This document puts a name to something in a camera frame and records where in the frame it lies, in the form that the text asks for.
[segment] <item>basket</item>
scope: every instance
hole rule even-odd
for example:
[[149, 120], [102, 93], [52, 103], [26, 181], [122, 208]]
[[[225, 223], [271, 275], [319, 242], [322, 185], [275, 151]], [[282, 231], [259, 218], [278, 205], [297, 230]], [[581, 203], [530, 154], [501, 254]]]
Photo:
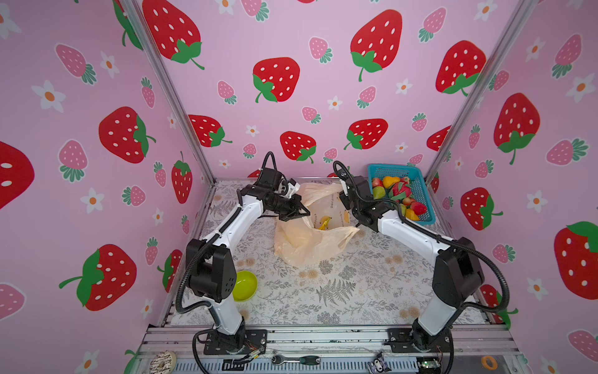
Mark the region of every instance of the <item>basket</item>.
[[368, 165], [370, 191], [372, 190], [372, 179], [382, 179], [384, 177], [409, 177], [409, 179], [411, 179], [411, 192], [413, 196], [417, 201], [425, 204], [428, 208], [427, 212], [419, 216], [419, 221], [417, 221], [417, 223], [427, 225], [436, 222], [430, 195], [428, 194], [428, 189], [423, 181], [422, 172], [418, 168], [415, 168], [414, 166], [390, 165], [384, 163], [373, 163]]

